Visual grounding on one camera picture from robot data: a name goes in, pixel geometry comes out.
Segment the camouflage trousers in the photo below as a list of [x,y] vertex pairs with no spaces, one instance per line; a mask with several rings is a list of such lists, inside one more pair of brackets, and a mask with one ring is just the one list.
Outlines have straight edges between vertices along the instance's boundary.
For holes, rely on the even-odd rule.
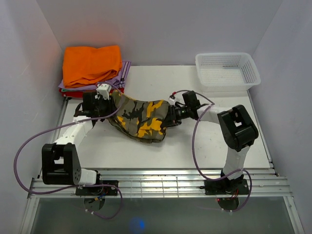
[[109,123],[131,139],[143,142],[161,142],[166,136],[162,124],[168,114],[170,103],[166,100],[141,101],[118,91],[111,93],[118,112],[108,118]]

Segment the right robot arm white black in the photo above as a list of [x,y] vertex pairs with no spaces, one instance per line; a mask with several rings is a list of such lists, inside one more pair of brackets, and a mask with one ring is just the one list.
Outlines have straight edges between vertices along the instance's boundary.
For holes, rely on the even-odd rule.
[[216,107],[208,100],[200,103],[197,98],[199,93],[183,90],[183,102],[179,102],[176,94],[169,97],[170,107],[165,118],[166,127],[174,127],[181,124],[183,119],[191,118],[198,125],[202,121],[219,125],[224,141],[227,145],[226,162],[221,170],[219,178],[209,178],[195,163],[199,174],[205,178],[204,189],[206,195],[249,195],[252,190],[252,179],[245,179],[249,173],[244,169],[244,163],[250,147],[259,137],[259,132],[243,105],[224,109]]

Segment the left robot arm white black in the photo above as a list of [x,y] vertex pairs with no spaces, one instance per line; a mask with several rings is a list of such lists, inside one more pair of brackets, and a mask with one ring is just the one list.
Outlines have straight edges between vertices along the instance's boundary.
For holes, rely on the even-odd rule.
[[86,186],[98,195],[103,182],[96,170],[84,169],[80,165],[77,148],[98,120],[111,117],[116,107],[109,96],[98,92],[85,93],[83,102],[78,104],[72,125],[52,144],[42,147],[42,180],[47,185]]

